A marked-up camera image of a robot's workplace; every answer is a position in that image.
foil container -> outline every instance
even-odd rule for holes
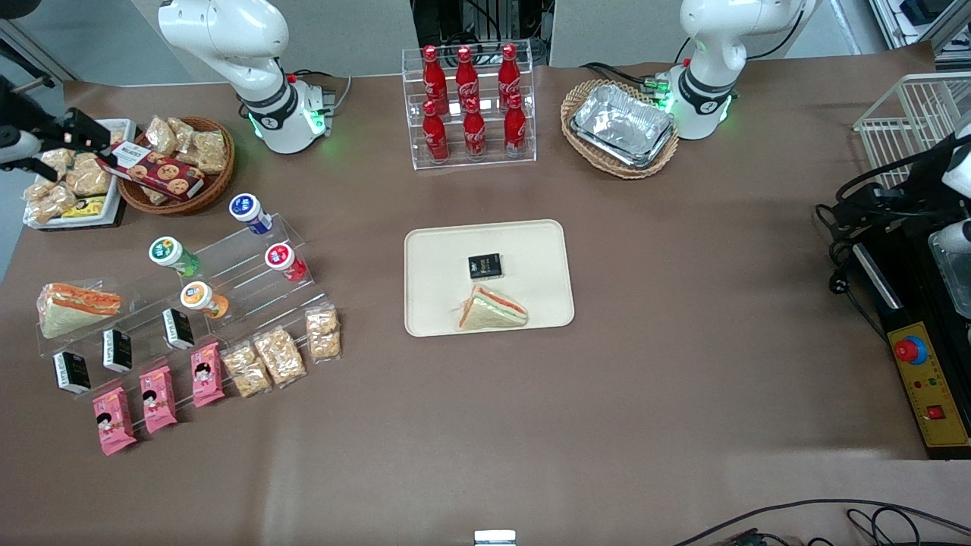
[[[674,119],[617,85],[600,85],[571,118],[570,127],[624,164],[647,168],[674,133]]]

brown tablecloth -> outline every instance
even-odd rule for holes
[[[925,47],[753,62],[718,132],[634,183],[594,170],[560,134],[560,100],[591,77],[579,69],[537,71],[535,164],[430,173],[412,170],[393,77],[355,80],[333,136],[293,156],[256,140],[226,85],[68,85],[95,117],[225,123],[234,189],[310,241],[345,356],[106,458],[91,408],[37,357],[39,287],[134,280],[152,271],[155,237],[198,248],[240,225],[227,194],[192,218],[129,211],[117,229],[24,230],[0,289],[0,542],[470,544],[474,529],[510,528],[523,545],[664,544],[811,496],[966,520],[971,462],[923,460],[887,350],[826,289],[811,220],[864,168],[851,123],[898,78],[932,69]],[[565,230],[572,324],[405,332],[410,230],[544,218]],[[751,524],[855,540],[836,507]]]

red emergency stop button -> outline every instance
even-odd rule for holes
[[[927,361],[927,345],[919,337],[908,335],[893,344],[893,353],[905,362],[914,366]]]

yellow control panel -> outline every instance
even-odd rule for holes
[[[923,322],[892,331],[887,338],[927,447],[969,445]]]

coca-cola bottle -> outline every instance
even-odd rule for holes
[[[499,67],[499,111],[505,113],[509,97],[519,94],[519,65],[516,64],[516,45],[502,47],[502,66]]]
[[[438,117],[434,101],[426,100],[424,111],[425,119],[421,123],[421,128],[425,132],[425,144],[428,146],[428,153],[431,154],[431,162],[441,165],[449,160],[449,143],[445,138],[445,124]]]
[[[438,63],[438,53],[431,44],[424,47],[421,56],[424,58],[425,94],[428,100],[435,103],[435,113],[444,116],[449,113],[449,91],[445,87],[445,71]]]
[[[522,95],[516,93],[507,99],[509,111],[506,112],[506,155],[522,157],[526,151],[526,114],[522,112]]]
[[[461,105],[463,112],[466,112],[465,106],[469,97],[475,97],[476,105],[479,104],[479,74],[472,66],[472,50],[468,46],[458,47],[458,70],[455,71],[455,85],[458,86],[458,104]]]
[[[486,121],[479,113],[479,97],[466,97],[465,106],[465,151],[472,161],[482,161],[486,156]]]

